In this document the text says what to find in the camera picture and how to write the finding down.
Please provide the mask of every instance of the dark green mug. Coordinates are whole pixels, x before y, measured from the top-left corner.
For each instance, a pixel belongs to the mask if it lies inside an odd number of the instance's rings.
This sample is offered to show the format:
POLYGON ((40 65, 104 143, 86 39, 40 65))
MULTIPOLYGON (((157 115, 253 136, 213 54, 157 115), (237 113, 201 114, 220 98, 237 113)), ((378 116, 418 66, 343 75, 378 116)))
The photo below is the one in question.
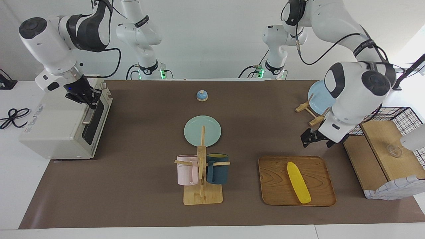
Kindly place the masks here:
POLYGON ((228 162, 229 156, 226 154, 207 155, 207 182, 211 184, 225 184, 229 175, 229 166, 213 166, 215 162, 228 162))

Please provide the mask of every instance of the black wire rack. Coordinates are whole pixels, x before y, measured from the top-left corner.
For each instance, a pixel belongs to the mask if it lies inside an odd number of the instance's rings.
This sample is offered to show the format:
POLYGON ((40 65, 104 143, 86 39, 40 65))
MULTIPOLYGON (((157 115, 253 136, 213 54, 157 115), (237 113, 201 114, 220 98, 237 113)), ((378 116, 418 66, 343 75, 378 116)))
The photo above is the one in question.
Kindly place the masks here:
MULTIPOLYGON (((402 135, 411 132, 423 124, 418 115, 410 107, 381 107, 366 116, 365 121, 368 120, 391 120, 402 135)), ((357 125, 349 134, 365 135, 360 125, 357 125)), ((425 148, 421 148, 413 153, 425 169, 425 148)))

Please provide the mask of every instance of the mug rack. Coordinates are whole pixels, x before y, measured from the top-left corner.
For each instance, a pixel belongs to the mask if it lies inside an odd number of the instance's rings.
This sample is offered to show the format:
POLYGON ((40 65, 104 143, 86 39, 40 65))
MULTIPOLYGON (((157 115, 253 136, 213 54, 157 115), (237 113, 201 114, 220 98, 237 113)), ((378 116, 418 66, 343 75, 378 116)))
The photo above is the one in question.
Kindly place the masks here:
MULTIPOLYGON (((184 186, 183 204, 217 204, 223 202, 223 189, 221 185, 207 182, 207 147, 205 146, 205 126, 202 126, 201 145, 197 148, 198 155, 198 179, 199 183, 191 186, 184 186)), ((192 166, 190 162, 175 160, 174 163, 192 166)), ((230 165, 230 162, 215 162, 213 166, 230 165)))

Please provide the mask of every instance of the light green plate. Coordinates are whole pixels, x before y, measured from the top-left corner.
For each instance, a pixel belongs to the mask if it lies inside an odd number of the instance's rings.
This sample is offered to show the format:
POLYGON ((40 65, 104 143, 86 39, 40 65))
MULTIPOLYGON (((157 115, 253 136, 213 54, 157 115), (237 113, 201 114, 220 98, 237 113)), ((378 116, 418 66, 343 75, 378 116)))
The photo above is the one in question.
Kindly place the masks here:
POLYGON ((202 126, 205 126, 205 146, 215 144, 221 136, 221 126, 212 117, 206 115, 190 119, 184 127, 184 137, 193 146, 201 145, 202 126))

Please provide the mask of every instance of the mug handle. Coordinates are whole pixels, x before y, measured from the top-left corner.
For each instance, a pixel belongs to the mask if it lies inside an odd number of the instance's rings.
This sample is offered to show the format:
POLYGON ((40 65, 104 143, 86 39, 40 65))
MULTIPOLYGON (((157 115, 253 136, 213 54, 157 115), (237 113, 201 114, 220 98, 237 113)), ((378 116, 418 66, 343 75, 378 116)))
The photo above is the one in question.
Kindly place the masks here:
POLYGON ((198 162, 196 161, 192 161, 192 179, 190 181, 190 183, 193 183, 193 179, 197 179, 198 178, 198 162))
POLYGON ((207 175, 207 181, 208 182, 214 182, 213 181, 213 164, 215 163, 215 161, 208 161, 208 175, 207 175))

